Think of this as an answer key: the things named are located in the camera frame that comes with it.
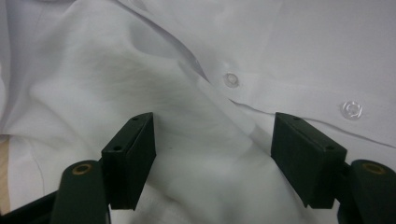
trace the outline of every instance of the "white fabric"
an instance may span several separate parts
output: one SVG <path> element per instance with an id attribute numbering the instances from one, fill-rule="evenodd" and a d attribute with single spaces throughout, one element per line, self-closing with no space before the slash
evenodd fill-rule
<path id="1" fill-rule="evenodd" d="M 56 190 L 64 168 L 99 159 L 128 118 L 152 111 L 158 157 L 137 210 L 113 223 L 335 223 L 337 207 L 303 208 L 269 157 L 273 115 L 309 119 L 349 161 L 396 169 L 395 9 L 391 0 L 0 0 L 11 209 Z M 360 119 L 343 117 L 349 100 Z"/>

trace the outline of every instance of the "clear button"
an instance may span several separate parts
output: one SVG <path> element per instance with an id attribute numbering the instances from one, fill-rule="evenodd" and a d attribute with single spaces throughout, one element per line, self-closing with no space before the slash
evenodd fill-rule
<path id="1" fill-rule="evenodd" d="M 238 77 L 233 73 L 227 73 L 224 76 L 224 83 L 226 86 L 228 86 L 230 88 L 236 88 L 239 86 Z"/>
<path id="2" fill-rule="evenodd" d="M 361 117 L 361 111 L 361 105 L 355 101 L 345 102 L 342 108 L 344 118 L 351 120 L 359 119 Z"/>

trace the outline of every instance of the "white shirt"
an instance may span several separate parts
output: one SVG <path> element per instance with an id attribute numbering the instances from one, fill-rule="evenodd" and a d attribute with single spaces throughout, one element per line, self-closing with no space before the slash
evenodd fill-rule
<path id="1" fill-rule="evenodd" d="M 15 209 L 135 115 L 158 157 L 113 223 L 334 223 L 269 156 L 274 113 L 396 168 L 394 1 L 0 1 L 0 131 Z"/>

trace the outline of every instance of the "black plastic part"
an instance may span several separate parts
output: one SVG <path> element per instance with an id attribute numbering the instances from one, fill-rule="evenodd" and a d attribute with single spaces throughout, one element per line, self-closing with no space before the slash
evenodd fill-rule
<path id="1" fill-rule="evenodd" d="M 348 177 L 364 224 L 396 223 L 396 174 L 393 170 L 375 161 L 353 161 Z"/>
<path id="2" fill-rule="evenodd" d="M 110 223 L 98 161 L 81 161 L 64 170 L 50 224 L 70 223 Z"/>
<path id="3" fill-rule="evenodd" d="M 56 192 L 0 217 L 1 224 L 48 224 Z"/>
<path id="4" fill-rule="evenodd" d="M 136 209 L 155 157 L 152 113 L 130 119 L 102 150 L 112 209 Z"/>
<path id="5" fill-rule="evenodd" d="M 271 156 L 304 206 L 332 208 L 347 150 L 303 119 L 276 113 Z"/>

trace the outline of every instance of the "white cloth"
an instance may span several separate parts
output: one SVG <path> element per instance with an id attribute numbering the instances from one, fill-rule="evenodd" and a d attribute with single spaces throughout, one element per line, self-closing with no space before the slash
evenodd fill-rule
<path id="1" fill-rule="evenodd" d="M 99 159 L 128 118 L 152 111 L 158 157 L 137 210 L 113 223 L 335 223 L 337 207 L 303 208 L 269 157 L 273 115 L 310 120 L 349 161 L 396 169 L 395 9 L 0 0 L 11 208 L 56 190 L 64 168 Z M 359 119 L 343 116 L 347 101 Z"/>

